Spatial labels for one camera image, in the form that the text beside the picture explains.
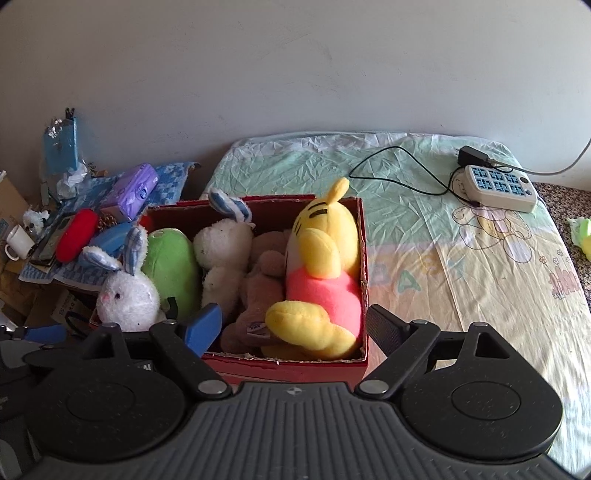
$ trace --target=green plush toy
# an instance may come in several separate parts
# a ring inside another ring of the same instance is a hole
[[[148,235],[148,255],[142,272],[154,283],[165,312],[178,309],[177,320],[195,313],[201,303],[201,272],[193,244],[176,228],[163,228]]]

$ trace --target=metal screw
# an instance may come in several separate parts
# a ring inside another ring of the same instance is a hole
[[[367,395],[382,395],[389,388],[389,385],[382,380],[365,380],[359,384],[359,389]]]
[[[227,387],[226,383],[221,380],[204,380],[197,386],[199,391],[206,395],[222,394],[226,391]]]

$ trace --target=white plush rabbit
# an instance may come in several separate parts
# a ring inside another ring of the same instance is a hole
[[[229,217],[202,229],[193,239],[197,263],[208,270],[203,279],[201,305],[217,303],[225,322],[236,308],[252,245],[252,213],[243,200],[218,189],[209,192],[209,203]]]
[[[125,238],[123,265],[98,247],[84,247],[86,260],[112,272],[96,301],[103,323],[118,323],[123,332],[144,332],[165,318],[158,290],[141,271],[147,252],[148,234],[142,226],[134,226]]]

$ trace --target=white cable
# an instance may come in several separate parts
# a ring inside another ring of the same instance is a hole
[[[552,175],[560,175],[561,173],[564,173],[565,171],[569,171],[571,168],[573,168],[577,163],[579,163],[579,160],[581,158],[583,158],[583,155],[585,155],[585,152],[587,151],[587,149],[590,146],[591,146],[591,138],[589,138],[587,145],[585,146],[583,151],[579,154],[577,159],[574,162],[572,162],[568,167],[563,168],[562,170],[559,170],[559,171],[548,171],[548,172],[532,171],[532,170],[526,170],[524,168],[519,168],[514,165],[509,165],[508,163],[502,163],[502,162],[499,162],[496,160],[493,160],[493,161],[495,162],[497,167],[509,167],[509,168],[513,168],[513,170],[522,171],[522,172],[525,172],[529,175],[539,175],[539,176],[543,176],[543,177],[551,177]]]

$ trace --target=bed sheet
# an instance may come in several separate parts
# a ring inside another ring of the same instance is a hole
[[[323,194],[366,155],[389,145],[412,152],[445,183],[464,145],[518,165],[504,145],[475,137],[291,134],[237,142],[205,191]],[[356,174],[442,190],[400,150],[376,155]],[[461,192],[461,182],[458,176],[455,191]],[[582,475],[591,465],[591,316],[542,203],[528,214],[474,208],[451,194],[426,196],[378,180],[351,180],[348,195],[363,199],[370,302],[444,330],[466,330],[478,320],[490,323],[559,393],[563,425],[550,455]]]

